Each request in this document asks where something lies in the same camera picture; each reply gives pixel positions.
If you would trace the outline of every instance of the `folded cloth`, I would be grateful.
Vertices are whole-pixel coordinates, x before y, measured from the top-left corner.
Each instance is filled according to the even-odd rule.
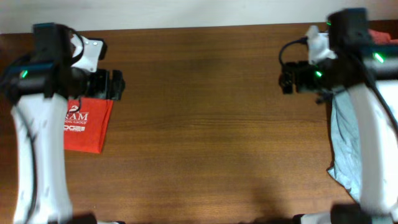
[[[390,34],[374,30],[369,33],[377,44],[398,44],[398,40],[391,40]],[[358,121],[348,92],[333,98],[330,123],[335,161],[328,173],[358,202],[362,189],[361,143]]]
[[[101,153],[112,106],[111,100],[82,98],[81,103],[69,100],[64,125],[65,149]]]

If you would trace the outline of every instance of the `brown wooden tabletop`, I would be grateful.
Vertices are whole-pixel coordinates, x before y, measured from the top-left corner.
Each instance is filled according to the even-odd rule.
[[[397,34],[396,22],[373,22]],[[100,68],[124,73],[102,154],[67,151],[74,210],[128,223],[237,223],[352,202],[326,172],[326,105],[283,95],[280,48],[308,24],[83,32],[104,38]],[[32,49],[0,35],[0,69]],[[284,60],[305,59],[294,46]],[[12,222],[17,144],[0,108],[0,223]]]

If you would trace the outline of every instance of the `robotic arm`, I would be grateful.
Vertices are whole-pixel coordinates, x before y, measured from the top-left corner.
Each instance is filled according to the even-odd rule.
[[[111,79],[109,71],[97,69],[106,53],[101,39],[87,39],[59,24],[36,24],[33,35],[35,50],[0,77],[0,90],[14,105],[18,141],[14,223],[96,223],[92,215],[72,215],[63,152],[67,100],[82,96],[120,100],[122,73],[113,70]]]
[[[293,85],[298,93],[318,93],[317,103],[343,90],[351,97],[363,162],[360,209],[337,205],[331,222],[369,223],[382,217],[390,223],[390,216],[398,222],[398,46],[374,44],[365,9],[332,14],[328,25],[328,34],[313,26],[306,37],[290,43],[308,45],[307,62],[283,63],[282,49],[279,84],[287,94]],[[341,219],[355,215],[362,220]]]

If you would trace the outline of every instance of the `red bag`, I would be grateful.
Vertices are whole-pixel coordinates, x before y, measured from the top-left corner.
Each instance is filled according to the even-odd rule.
[[[64,148],[101,153],[113,106],[112,100],[82,98],[68,101],[68,113],[63,127]]]

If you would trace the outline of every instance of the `wood grain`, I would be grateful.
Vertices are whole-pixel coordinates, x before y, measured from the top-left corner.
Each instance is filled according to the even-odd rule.
[[[396,23],[375,22],[396,36]],[[327,173],[325,105],[283,95],[279,49],[308,24],[84,32],[102,37],[99,67],[124,72],[103,153],[66,152],[77,213],[128,223],[237,223],[289,217],[351,202]],[[0,35],[0,67],[32,47]],[[304,47],[285,60],[306,57]],[[17,197],[16,137],[0,110],[0,222]]]

